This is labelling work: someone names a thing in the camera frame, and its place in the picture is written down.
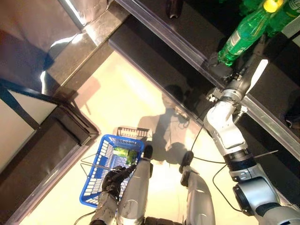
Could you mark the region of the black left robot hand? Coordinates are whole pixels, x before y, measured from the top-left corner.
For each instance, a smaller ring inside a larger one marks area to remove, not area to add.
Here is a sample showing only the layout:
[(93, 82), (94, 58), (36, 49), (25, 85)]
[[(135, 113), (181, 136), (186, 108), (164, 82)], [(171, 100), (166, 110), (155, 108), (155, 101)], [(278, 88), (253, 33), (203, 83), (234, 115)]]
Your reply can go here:
[(104, 178), (102, 183), (102, 191), (112, 194), (115, 198), (119, 198), (122, 182), (130, 176), (136, 168), (136, 164), (130, 167), (121, 165), (114, 167)]

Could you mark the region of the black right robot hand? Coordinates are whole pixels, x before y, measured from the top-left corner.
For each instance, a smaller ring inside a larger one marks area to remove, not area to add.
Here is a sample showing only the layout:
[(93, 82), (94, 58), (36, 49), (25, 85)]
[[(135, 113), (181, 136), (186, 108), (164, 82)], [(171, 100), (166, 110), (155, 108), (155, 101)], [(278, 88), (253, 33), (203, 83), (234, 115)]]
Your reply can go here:
[(212, 54), (208, 63), (209, 71), (225, 84), (226, 89), (236, 90), (243, 95), (248, 94), (269, 63), (263, 56), (266, 38), (263, 34), (255, 47), (251, 47), (253, 51), (243, 53), (233, 67), (218, 61), (216, 53)]

